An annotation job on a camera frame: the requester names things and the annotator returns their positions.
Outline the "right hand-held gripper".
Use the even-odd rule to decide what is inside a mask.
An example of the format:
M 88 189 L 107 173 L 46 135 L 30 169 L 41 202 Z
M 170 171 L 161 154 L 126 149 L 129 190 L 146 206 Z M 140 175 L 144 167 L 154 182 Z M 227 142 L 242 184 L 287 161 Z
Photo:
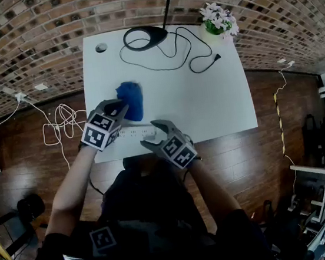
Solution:
M 162 154 L 165 159 L 181 170 L 188 168 L 193 160 L 200 158 L 193 140 L 189 135 L 181 132 L 172 121 L 157 119 L 150 123 L 159 129 L 157 137 L 162 141 L 153 143 L 142 140 L 140 143 L 143 147 L 155 154 Z

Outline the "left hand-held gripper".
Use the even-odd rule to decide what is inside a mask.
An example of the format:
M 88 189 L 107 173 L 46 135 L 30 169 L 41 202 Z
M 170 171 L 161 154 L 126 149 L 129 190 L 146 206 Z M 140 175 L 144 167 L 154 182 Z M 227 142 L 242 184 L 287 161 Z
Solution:
M 103 151 L 117 138 L 129 105 L 121 99 L 104 100 L 90 112 L 81 144 Z

